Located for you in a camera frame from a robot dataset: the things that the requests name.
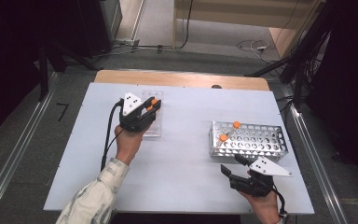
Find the white plug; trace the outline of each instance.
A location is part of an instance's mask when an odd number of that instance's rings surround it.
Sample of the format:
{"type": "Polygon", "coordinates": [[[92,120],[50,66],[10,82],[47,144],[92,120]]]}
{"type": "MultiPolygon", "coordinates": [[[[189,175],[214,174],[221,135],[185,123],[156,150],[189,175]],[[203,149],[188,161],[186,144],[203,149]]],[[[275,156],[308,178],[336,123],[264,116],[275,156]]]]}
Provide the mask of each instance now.
{"type": "Polygon", "coordinates": [[[257,47],[256,49],[263,50],[263,49],[266,49],[266,48],[267,48],[267,46],[260,46],[260,47],[257,47]]]}

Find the metal rail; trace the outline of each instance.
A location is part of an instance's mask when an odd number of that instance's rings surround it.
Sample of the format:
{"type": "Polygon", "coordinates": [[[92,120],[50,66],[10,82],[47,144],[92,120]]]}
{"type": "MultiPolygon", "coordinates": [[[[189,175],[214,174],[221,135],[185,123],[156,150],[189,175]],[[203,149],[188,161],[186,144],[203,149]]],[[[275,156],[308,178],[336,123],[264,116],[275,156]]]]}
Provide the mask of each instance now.
{"type": "MultiPolygon", "coordinates": [[[[289,84],[284,85],[282,90],[286,96],[293,95],[289,84]]],[[[310,133],[308,132],[307,125],[302,114],[297,113],[296,108],[293,105],[290,106],[290,110],[292,112],[293,119],[295,120],[295,124],[301,136],[304,148],[310,159],[310,164],[312,165],[313,172],[315,173],[316,179],[319,182],[319,186],[321,187],[322,194],[324,195],[324,199],[326,201],[328,209],[330,210],[330,214],[332,219],[334,220],[334,223],[349,223],[346,218],[345,212],[342,209],[336,191],[334,190],[333,184],[331,183],[330,178],[326,170],[324,169],[324,165],[319,158],[315,145],[312,142],[310,133]]]]}
{"type": "Polygon", "coordinates": [[[139,23],[141,22],[142,15],[144,13],[146,0],[142,0],[141,6],[139,7],[138,15],[136,16],[135,24],[131,32],[131,40],[135,40],[136,34],[138,33],[139,23]]]}
{"type": "Polygon", "coordinates": [[[30,143],[32,136],[34,135],[34,131],[36,130],[39,121],[42,119],[46,108],[48,107],[48,103],[55,92],[55,87],[60,77],[57,73],[53,73],[51,75],[49,86],[50,90],[42,102],[39,102],[34,110],[33,115],[28,120],[25,129],[23,130],[19,140],[17,141],[16,146],[14,146],[10,156],[7,158],[7,161],[0,172],[0,200],[4,195],[7,186],[10,182],[11,177],[16,172],[16,169],[21,161],[23,154],[25,153],[28,144],[30,143]]]}

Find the black curtain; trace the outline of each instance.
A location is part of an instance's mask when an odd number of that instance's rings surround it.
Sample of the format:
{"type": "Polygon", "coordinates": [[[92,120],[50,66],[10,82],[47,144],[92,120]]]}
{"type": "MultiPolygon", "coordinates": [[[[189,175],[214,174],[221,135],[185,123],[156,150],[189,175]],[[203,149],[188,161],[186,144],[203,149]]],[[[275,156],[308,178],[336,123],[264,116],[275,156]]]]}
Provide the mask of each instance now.
{"type": "Polygon", "coordinates": [[[339,23],[307,104],[337,133],[337,151],[358,164],[358,1],[340,1],[335,11],[339,23]]]}
{"type": "Polygon", "coordinates": [[[24,3],[0,1],[0,125],[40,81],[35,5],[24,3]]]}

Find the white table surface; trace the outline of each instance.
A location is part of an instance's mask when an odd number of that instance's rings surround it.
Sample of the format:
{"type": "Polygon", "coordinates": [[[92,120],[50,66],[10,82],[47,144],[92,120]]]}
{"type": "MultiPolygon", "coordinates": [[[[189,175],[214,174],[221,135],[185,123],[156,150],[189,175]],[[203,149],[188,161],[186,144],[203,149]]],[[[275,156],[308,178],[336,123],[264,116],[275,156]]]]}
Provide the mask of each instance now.
{"type": "MultiPolygon", "coordinates": [[[[45,210],[62,210],[100,172],[110,110],[126,91],[164,91],[162,136],[144,138],[117,195],[118,212],[244,214],[250,204],[229,187],[220,162],[209,156],[212,120],[282,126],[289,153],[278,164],[294,177],[274,177],[290,214],[313,214],[279,108],[271,91],[90,83],[50,189],[45,210]]],[[[112,127],[118,124],[117,109],[112,127]]],[[[113,144],[108,158],[116,155],[113,144]]],[[[225,164],[247,176],[239,164],[225,164]]]]}

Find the clear plastic container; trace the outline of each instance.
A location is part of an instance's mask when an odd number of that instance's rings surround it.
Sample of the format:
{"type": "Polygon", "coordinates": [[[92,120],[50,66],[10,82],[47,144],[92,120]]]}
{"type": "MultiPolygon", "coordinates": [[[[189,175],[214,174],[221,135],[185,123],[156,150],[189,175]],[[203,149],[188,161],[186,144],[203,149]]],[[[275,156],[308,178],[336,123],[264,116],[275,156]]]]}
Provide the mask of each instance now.
{"type": "Polygon", "coordinates": [[[164,97],[164,91],[149,91],[145,90],[142,91],[142,100],[146,101],[150,97],[155,97],[158,100],[161,100],[161,108],[159,111],[156,112],[156,120],[153,122],[152,126],[147,130],[147,132],[144,134],[144,137],[161,137],[161,121],[162,121],[162,114],[161,111],[163,111],[163,97],[164,97]]]}

